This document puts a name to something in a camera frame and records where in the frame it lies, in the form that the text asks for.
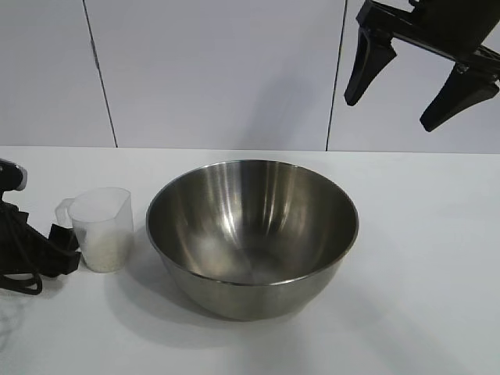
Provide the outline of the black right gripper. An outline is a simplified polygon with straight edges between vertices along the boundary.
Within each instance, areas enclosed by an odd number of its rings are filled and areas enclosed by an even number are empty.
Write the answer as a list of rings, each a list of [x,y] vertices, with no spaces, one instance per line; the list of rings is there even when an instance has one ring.
[[[483,46],[499,23],[498,1],[411,1],[411,11],[365,1],[356,16],[358,42],[345,89],[356,105],[397,54],[394,38],[455,63],[448,79],[420,117],[427,132],[499,93],[499,54]]]

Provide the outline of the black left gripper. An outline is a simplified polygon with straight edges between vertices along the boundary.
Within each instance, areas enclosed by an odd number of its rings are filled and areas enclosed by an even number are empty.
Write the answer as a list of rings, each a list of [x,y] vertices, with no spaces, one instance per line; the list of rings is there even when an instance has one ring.
[[[52,224],[46,237],[27,222],[28,216],[16,205],[1,203],[1,274],[54,278],[74,272],[81,253],[73,230]]]

